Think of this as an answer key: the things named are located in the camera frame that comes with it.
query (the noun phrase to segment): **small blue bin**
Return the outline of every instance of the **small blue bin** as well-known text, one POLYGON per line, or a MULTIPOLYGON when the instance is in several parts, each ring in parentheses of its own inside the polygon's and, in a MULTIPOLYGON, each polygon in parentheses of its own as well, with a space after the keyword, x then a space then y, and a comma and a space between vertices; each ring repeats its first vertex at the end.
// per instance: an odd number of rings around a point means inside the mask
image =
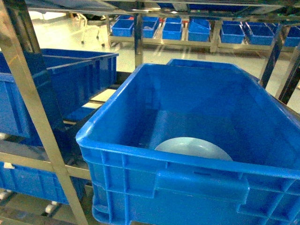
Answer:
MULTIPOLYGON (((4 168, 4 163, 0 162, 0 188, 69 204, 55 173, 20 165, 13 166, 14 169, 7 169, 4 168)), ((71 180, 78 198, 81 199, 87 181, 75 177, 71 177, 71 180)))
POLYGON ((166 18, 166 23, 182 23, 181 18, 166 18))
POLYGON ((157 29, 158 26, 159 26, 159 17, 143 16, 143 17, 142 17, 142 20, 143 20, 144 22, 147 22, 147 21, 150 21, 150 22, 156 22, 156 24, 155 24, 155 29, 157 29))
POLYGON ((151 21, 144 21, 143 22, 143 37, 144 38, 153 38, 155 30, 156 30, 156 23, 151 21))
POLYGON ((193 19, 188 27, 189 41, 208 41, 210 37, 210 23, 207 20, 193 19))
POLYGON ((223 21, 224 25, 242 25, 241 22, 238 21, 223 21))
POLYGON ((231 44, 241 44, 244 40, 245 33, 241 25, 222 25, 221 42, 231 44))
MULTIPOLYGON (((89 76, 92 74, 92 61, 51 56, 45 56, 44 61, 51 83, 43 82, 44 74, 36 75, 34 81, 40 85, 49 85, 49 89, 53 87, 63 116, 89 101, 89 76)), ((48 98, 46 102, 43 102, 44 107, 48 107, 48 101, 55 100, 47 97, 49 96, 47 91, 40 94, 43 94, 43 99, 48 98)), ((2 53, 0 53, 0 105, 0 132, 27 138, 36 133, 2 53)))
POLYGON ((292 27, 289 34, 285 39, 285 46, 296 47, 300 42, 300 29, 298 27, 292 27))
POLYGON ((89 76, 90 97, 116 83, 118 53, 62 50, 51 48, 42 49, 42 53, 43 55, 91 60, 93 63, 93 73, 89 76))
POLYGON ((112 35, 120 37, 131 37, 133 26, 133 20, 118 20, 112 26, 112 35))
POLYGON ((274 33, 268 26, 248 26, 245 31, 251 45, 271 45, 274 33))
POLYGON ((299 218, 300 123, 243 70, 144 64, 76 136, 96 220, 278 225, 299 218), (194 137, 223 161, 155 151, 194 137))
POLYGON ((163 39, 181 40, 181 34, 181 23, 165 23, 163 28, 163 39))

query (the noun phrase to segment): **crate rim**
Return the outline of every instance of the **crate rim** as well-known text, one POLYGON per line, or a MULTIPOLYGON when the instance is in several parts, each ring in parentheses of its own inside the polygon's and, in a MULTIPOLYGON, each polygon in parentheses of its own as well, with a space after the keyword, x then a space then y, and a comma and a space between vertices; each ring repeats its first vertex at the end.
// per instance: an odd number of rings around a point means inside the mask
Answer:
MULTIPOLYGON (((42 48, 41 50, 61 50, 61 49, 56 49, 56 48, 42 48)), ((98 52, 98 51, 84 51, 84 50, 70 50, 70 49, 63 49, 64 51, 76 51, 76 52, 92 52, 92 53, 106 53, 106 52, 98 52)), ((59 56, 59 55, 47 55, 47 54, 43 54, 43 56, 50 56, 50 57, 60 57, 60 58, 72 58, 72 59, 84 59, 82 57, 73 57, 73 56, 59 56)), ((86 60, 93 60, 95 58, 108 58, 108 57, 114 57, 114 56, 119 56, 119 53, 114 53, 114 52, 108 52, 105 55, 100 55, 100 56, 93 56, 90 58, 85 58, 86 60)))

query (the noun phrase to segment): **plate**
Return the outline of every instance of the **plate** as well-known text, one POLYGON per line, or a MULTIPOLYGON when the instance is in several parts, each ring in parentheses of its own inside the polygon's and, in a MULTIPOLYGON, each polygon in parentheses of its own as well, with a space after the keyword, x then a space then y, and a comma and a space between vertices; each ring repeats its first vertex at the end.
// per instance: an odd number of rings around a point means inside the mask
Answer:
POLYGON ((193 137, 176 137, 166 140, 160 143, 155 150, 232 161, 231 157, 220 147, 193 137))

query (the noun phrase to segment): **plastic crate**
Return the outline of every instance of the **plastic crate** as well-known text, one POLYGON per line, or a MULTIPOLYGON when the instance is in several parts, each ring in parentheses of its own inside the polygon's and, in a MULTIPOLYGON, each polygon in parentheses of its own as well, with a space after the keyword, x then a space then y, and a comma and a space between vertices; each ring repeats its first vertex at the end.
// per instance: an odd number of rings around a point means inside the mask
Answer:
POLYGON ((189 41, 208 41, 210 37, 210 23, 207 20, 191 20, 188 27, 189 41))
POLYGON ((139 66, 76 136, 93 215, 114 225, 291 224, 299 138, 299 122, 247 72, 153 64, 139 66), (154 150, 181 136, 233 162, 154 150))
POLYGON ((238 21, 223 21, 224 25, 242 25, 241 22, 238 21))
POLYGON ((244 40, 245 33, 241 25, 222 25, 220 30, 221 42, 241 44, 244 40))
POLYGON ((89 52, 62 49, 42 49, 43 55, 62 56, 81 60, 91 60, 93 73, 89 76, 90 97, 116 83, 117 56, 112 52, 89 52))
POLYGON ((268 26, 248 26, 245 33, 251 45, 271 45, 274 38, 268 26))
POLYGON ((181 40, 181 34, 181 23, 165 23, 163 28, 163 39, 181 40))
MULTIPOLYGON (((89 76, 92 74, 92 61, 57 57, 44 57, 51 83, 45 83, 48 74, 35 75, 37 88, 44 88, 43 106, 49 108, 50 99, 45 85, 53 87, 62 115, 68 115, 89 100, 89 76)), ((23 137, 31 137, 36 133, 29 113, 10 73, 2 53, 0 53, 0 132, 23 137)), ((53 112, 48 115, 49 121, 55 120, 53 112)))
POLYGON ((150 21, 150 22, 156 22, 156 24, 155 24, 155 29, 157 29, 158 26, 159 26, 159 17, 143 16, 143 17, 142 17, 142 20, 143 20, 144 22, 147 22, 147 21, 150 21))
POLYGON ((133 20, 118 20, 112 26, 112 35, 119 37, 131 37, 133 25, 133 20))
POLYGON ((289 34, 285 39, 285 46, 296 47, 300 42, 300 29, 298 27, 292 27, 289 34))
POLYGON ((144 38, 153 38, 155 30, 156 30, 157 22, 144 21, 143 22, 143 37, 144 38))
MULTIPOLYGON (((14 169, 4 168, 0 162, 0 188, 38 198, 68 204, 66 195, 55 173, 33 169, 20 165, 13 165, 14 169)), ((84 194, 86 180, 71 177, 78 198, 84 194)))
POLYGON ((181 18, 166 18, 166 23, 182 23, 181 18))

